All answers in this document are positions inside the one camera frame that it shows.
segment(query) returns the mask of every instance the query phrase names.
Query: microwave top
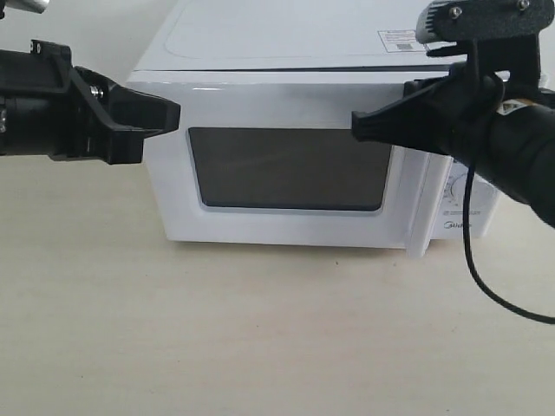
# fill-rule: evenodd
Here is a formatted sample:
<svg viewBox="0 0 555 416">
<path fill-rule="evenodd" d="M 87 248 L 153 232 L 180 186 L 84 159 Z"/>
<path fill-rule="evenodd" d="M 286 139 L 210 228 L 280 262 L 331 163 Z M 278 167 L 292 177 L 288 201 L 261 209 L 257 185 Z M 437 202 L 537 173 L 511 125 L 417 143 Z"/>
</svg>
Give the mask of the microwave top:
<svg viewBox="0 0 555 416">
<path fill-rule="evenodd" d="M 180 0 L 136 70 L 445 66 L 415 40 L 429 1 Z"/>
</svg>

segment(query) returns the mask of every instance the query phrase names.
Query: dial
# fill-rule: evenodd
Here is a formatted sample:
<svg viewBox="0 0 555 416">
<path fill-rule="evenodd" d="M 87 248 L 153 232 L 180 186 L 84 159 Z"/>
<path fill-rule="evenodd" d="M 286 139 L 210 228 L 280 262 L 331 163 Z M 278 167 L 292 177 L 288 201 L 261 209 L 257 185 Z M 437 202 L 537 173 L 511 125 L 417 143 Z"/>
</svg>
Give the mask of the dial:
<svg viewBox="0 0 555 416">
<path fill-rule="evenodd" d="M 465 198 L 465 188 L 467 186 L 467 175 L 461 175 L 451 184 L 450 197 L 456 205 L 462 206 Z M 490 203 L 497 193 L 497 189 L 490 185 L 483 178 L 476 176 L 474 179 L 471 206 L 473 211 L 480 210 Z"/>
</svg>

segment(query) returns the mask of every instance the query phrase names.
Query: brand logo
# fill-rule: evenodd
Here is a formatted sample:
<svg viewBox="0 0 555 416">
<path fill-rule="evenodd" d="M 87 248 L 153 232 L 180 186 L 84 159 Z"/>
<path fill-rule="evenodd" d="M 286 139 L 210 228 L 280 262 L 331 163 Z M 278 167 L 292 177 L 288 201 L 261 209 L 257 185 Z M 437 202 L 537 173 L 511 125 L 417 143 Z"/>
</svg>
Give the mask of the brand logo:
<svg viewBox="0 0 555 416">
<path fill-rule="evenodd" d="M 446 230 L 458 230 L 458 229 L 462 229 L 463 225 L 462 223 L 455 223 L 454 221 L 447 221 L 444 225 L 443 228 L 445 228 Z"/>
</svg>

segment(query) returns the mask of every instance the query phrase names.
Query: microwave control panel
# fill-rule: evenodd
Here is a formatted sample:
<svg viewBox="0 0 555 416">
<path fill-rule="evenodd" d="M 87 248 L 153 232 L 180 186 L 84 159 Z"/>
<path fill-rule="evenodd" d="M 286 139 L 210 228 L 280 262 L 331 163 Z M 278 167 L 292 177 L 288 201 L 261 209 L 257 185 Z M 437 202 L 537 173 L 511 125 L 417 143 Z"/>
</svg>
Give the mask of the microwave control panel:
<svg viewBox="0 0 555 416">
<path fill-rule="evenodd" d="M 468 169 L 454 162 L 443 192 L 432 239 L 462 238 L 462 204 Z M 500 191 L 476 176 L 470 204 L 470 226 L 473 238 L 484 237 L 500 198 Z"/>
</svg>

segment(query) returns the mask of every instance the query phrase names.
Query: label sticker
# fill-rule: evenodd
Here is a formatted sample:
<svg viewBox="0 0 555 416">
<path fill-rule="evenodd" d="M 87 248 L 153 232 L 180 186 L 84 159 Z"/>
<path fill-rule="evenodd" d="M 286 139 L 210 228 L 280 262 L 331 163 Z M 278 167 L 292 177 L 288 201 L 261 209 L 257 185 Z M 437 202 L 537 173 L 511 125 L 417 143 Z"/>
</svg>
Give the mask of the label sticker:
<svg viewBox="0 0 555 416">
<path fill-rule="evenodd" d="M 497 110 L 497 113 L 501 115 L 509 115 L 514 113 L 515 111 L 519 111 L 522 108 L 533 107 L 537 105 L 538 104 L 536 104 L 534 101 L 526 99 L 507 100 L 501 104 L 501 106 Z"/>
<path fill-rule="evenodd" d="M 416 41 L 414 30 L 382 30 L 378 34 L 390 54 L 403 52 L 426 52 L 424 45 Z"/>
</svg>

